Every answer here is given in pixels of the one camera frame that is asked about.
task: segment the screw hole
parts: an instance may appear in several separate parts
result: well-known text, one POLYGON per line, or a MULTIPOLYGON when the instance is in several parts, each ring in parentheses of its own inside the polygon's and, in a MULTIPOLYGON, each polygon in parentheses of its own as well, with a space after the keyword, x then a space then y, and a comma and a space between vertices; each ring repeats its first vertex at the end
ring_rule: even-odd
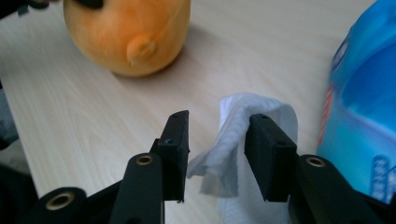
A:
POLYGON ((59 210, 69 205, 71 202, 74 201, 74 199, 75 194, 73 192, 67 191, 64 193, 60 193, 47 202, 46 208, 50 211, 59 210))
POLYGON ((136 159, 136 163, 139 165, 148 165, 152 163, 152 157, 151 156, 141 156, 136 159))
POLYGON ((166 139, 166 140, 165 140, 165 143, 166 143, 166 144, 172 144, 172 143, 173 143, 173 139, 166 139))
POLYGON ((326 165, 326 163, 318 158, 315 157, 310 157, 308 159, 306 159, 306 162, 308 162, 308 164, 312 165, 312 166, 316 166, 316 167, 324 167, 326 165))

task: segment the crumpled tissue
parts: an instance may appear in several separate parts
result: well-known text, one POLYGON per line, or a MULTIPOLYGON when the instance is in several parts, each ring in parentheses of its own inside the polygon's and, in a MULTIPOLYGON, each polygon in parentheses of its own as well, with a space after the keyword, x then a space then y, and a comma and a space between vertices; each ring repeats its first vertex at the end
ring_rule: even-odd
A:
POLYGON ((203 176, 201 193, 218 198, 217 208, 224 224, 288 223, 286 203, 263 200, 244 154, 249 118, 270 117, 297 143, 294 109, 276 99, 254 93, 238 93, 220 100, 219 135, 214 146, 190 161, 187 178, 203 176))

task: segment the paper towel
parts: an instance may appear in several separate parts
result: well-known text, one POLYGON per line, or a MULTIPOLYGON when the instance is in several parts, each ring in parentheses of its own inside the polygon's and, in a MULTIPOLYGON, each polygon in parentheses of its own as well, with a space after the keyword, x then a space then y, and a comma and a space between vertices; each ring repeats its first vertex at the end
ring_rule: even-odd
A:
POLYGON ((203 176, 201 192, 219 197, 222 223, 287 223, 286 203, 268 203, 244 154, 249 118, 270 117, 297 143, 297 117, 293 108, 254 93, 238 93, 220 101, 219 135, 212 148, 190 161, 187 178, 203 176))

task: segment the tabletop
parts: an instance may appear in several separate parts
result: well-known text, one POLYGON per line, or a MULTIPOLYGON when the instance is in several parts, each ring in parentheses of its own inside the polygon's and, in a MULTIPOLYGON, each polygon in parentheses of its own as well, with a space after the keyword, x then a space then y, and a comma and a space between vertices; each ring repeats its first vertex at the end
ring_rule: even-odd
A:
MULTIPOLYGON (((222 97, 253 92, 290 104, 298 152, 315 153, 333 54, 374 0, 195 0, 184 47, 161 72, 119 77, 84 57, 62 3, 0 21, 0 78, 39 196, 64 186, 88 195, 148 152, 171 114, 190 110, 190 159, 219 132, 222 97)), ((219 223, 216 198, 186 181, 166 222, 219 223)))

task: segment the pumpkin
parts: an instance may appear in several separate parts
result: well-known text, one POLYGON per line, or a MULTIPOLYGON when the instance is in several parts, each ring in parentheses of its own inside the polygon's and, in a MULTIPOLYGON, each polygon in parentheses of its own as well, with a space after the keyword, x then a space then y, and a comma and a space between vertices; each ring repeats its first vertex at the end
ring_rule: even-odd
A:
POLYGON ((190 11, 191 0, 103 0, 98 8, 64 0, 64 21, 79 50, 127 77, 153 74, 176 58, 190 11))

